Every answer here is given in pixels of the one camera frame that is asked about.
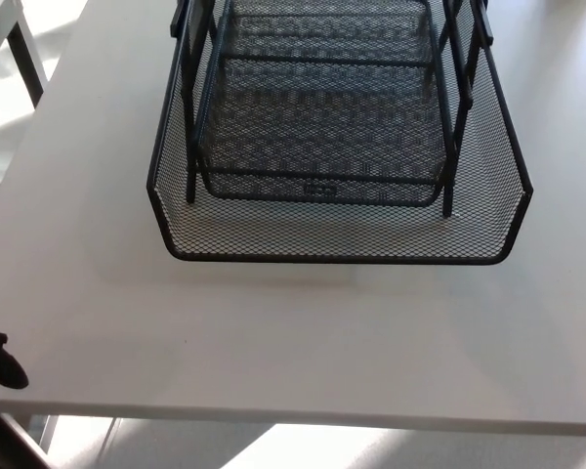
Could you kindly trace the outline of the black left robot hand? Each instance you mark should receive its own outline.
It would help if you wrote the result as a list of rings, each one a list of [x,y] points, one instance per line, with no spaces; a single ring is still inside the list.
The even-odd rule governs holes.
[[[21,390],[28,386],[29,380],[18,360],[5,349],[7,342],[8,336],[0,332],[0,385]]]

